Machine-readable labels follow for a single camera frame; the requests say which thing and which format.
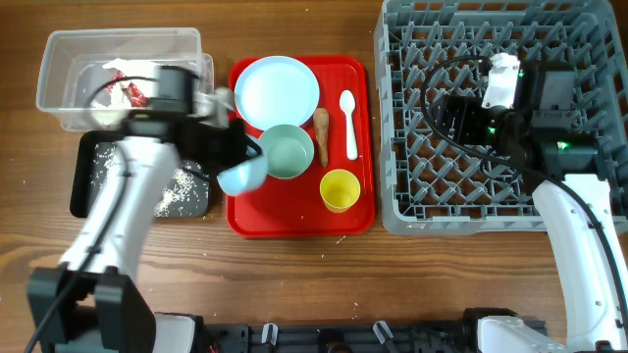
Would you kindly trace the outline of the green bowl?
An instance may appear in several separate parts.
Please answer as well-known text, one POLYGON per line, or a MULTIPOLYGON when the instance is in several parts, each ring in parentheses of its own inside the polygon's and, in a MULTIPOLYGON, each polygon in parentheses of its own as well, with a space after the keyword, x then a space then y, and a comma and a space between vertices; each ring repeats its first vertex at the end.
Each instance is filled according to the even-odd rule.
POLYGON ((267 156, 268 175, 274 178, 299 177, 314 158, 312 138, 299 126, 273 126, 260 135, 259 142, 267 156))

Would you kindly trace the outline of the yellow plastic cup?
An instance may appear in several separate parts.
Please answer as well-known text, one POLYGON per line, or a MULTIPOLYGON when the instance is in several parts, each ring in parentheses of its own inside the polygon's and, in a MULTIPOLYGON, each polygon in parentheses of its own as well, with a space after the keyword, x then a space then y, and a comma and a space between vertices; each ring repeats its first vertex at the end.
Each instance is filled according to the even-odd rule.
POLYGON ((351 208, 359 199, 361 184, 355 174, 343 169, 327 172, 320 182, 320 195, 333 213, 343 213, 351 208))

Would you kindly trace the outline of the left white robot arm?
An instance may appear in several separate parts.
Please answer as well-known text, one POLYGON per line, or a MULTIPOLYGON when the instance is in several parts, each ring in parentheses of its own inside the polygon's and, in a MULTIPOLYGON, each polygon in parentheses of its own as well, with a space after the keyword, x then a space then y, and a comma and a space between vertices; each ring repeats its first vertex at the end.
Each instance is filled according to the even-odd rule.
POLYGON ((240 121, 225 127, 166 112, 132 111, 117 130, 117 165, 54 268, 31 274, 35 331, 27 351, 201 352, 204 321, 154 313, 135 275, 163 189, 183 160, 229 170, 263 154, 240 121))

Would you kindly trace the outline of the brown carrot piece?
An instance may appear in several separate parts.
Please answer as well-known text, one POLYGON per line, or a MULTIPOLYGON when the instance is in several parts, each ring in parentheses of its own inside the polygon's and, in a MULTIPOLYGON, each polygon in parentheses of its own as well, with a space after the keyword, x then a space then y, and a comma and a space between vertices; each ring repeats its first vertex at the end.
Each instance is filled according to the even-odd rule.
POLYGON ((313 115, 313 122, 316 132, 316 140, 319 147, 319 159, 323 167, 329 163, 328 133, 329 133, 329 113, 324 108, 317 108, 313 115))

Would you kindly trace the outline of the small light blue bowl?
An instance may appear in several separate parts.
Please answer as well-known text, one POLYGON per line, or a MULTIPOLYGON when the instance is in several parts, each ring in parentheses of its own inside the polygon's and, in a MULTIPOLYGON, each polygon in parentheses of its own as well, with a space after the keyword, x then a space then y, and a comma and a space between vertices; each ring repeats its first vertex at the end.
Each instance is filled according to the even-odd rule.
POLYGON ((258 189, 267 173, 268 159, 262 155, 220 172, 217 181, 225 194, 236 197, 258 189))

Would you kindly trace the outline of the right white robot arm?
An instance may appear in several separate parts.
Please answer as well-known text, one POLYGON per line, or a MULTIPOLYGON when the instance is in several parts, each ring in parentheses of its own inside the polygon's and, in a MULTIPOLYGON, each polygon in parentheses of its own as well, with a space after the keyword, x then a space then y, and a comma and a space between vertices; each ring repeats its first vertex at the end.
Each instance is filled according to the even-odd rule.
POLYGON ((549 236, 567 322, 559 345, 521 320, 488 315, 477 322, 478 351, 626 351, 627 265, 602 148, 573 126, 575 70, 510 55, 473 60, 487 78, 484 95, 423 99, 424 120, 450 146, 522 175, 549 236))

